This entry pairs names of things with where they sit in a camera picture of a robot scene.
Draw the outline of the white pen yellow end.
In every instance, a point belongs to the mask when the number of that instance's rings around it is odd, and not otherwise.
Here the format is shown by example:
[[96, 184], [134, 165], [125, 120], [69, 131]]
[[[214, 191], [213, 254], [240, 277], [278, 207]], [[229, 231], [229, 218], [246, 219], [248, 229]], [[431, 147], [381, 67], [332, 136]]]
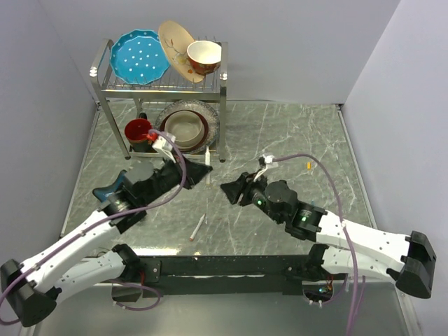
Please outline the white pen yellow end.
[[[204, 163], [208, 167], [211, 166], [211, 154], [210, 154], [209, 146], [206, 146], [206, 152], [204, 155]], [[206, 176], [206, 185], [209, 186], [210, 184], [211, 184], [211, 177], [210, 177], [210, 173], [208, 173]]]

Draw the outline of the white pen orange end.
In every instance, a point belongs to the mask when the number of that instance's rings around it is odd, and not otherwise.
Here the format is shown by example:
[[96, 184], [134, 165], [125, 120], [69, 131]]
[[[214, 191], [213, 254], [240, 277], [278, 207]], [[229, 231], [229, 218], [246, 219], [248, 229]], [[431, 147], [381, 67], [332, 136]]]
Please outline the white pen orange end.
[[191, 242], [195, 239], [197, 233], [199, 232], [201, 226], [204, 224], [206, 218], [207, 218], [207, 215], [205, 213], [200, 217], [197, 225], [195, 226], [195, 229], [193, 230], [192, 234], [189, 236], [189, 240]]

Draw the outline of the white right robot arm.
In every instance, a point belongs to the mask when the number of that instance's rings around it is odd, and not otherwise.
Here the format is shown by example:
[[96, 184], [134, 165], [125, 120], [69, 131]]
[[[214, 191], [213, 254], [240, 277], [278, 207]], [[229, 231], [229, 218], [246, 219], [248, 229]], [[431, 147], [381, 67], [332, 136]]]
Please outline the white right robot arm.
[[385, 232], [361, 225], [298, 199], [285, 180], [269, 182], [265, 176], [244, 172], [220, 189], [231, 204], [253, 205], [292, 237], [313, 242], [318, 255], [306, 262], [307, 273], [348, 274], [390, 281], [415, 298], [431, 297], [436, 254], [428, 237]]

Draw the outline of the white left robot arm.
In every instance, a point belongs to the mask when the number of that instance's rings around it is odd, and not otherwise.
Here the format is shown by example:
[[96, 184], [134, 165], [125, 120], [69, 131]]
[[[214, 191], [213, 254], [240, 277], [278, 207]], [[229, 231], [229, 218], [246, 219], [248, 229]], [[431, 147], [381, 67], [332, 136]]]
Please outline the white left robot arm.
[[106, 197], [76, 229], [33, 257], [22, 262], [10, 259], [1, 266], [1, 301], [17, 316], [11, 323], [34, 326], [59, 303], [86, 288], [103, 281], [139, 278], [144, 267], [126, 244], [88, 262], [82, 259], [141, 221], [149, 209], [160, 205], [157, 200], [165, 193], [193, 188], [212, 169], [184, 157], [168, 160], [159, 169], [142, 162], [121, 171], [112, 185], [94, 189]]

